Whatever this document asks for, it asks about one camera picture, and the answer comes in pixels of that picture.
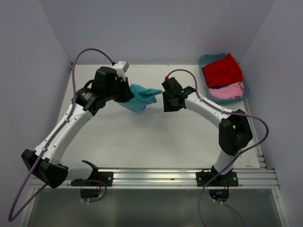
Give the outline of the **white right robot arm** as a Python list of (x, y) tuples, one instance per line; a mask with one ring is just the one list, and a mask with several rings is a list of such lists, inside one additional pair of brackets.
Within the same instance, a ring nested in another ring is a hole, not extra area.
[(174, 77), (165, 80), (162, 86), (165, 112), (187, 109), (204, 117), (218, 129), (221, 151), (212, 166), (211, 180), (215, 185), (223, 185), (232, 170), (230, 162), (253, 138), (247, 116), (241, 109), (233, 112), (211, 102), (190, 86), (183, 88)]

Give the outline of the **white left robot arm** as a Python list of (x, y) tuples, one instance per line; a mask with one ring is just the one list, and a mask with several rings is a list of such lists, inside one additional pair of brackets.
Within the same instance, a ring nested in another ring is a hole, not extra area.
[(129, 65), (118, 61), (111, 67), (100, 67), (93, 80), (76, 92), (64, 117), (47, 138), (34, 150), (26, 149), (21, 158), (32, 175), (51, 188), (66, 180), (82, 180), (92, 186), (98, 181), (98, 168), (89, 161), (63, 165), (60, 163), (67, 147), (81, 128), (95, 114), (114, 100), (126, 103), (134, 95), (125, 73)]

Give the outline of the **turquoise t shirt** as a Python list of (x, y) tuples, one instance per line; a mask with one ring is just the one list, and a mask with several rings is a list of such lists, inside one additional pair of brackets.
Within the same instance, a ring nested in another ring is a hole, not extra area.
[(156, 96), (162, 93), (159, 89), (145, 88), (137, 84), (131, 84), (130, 90), (134, 97), (126, 103), (118, 104), (135, 113), (142, 113), (148, 105), (157, 103)]

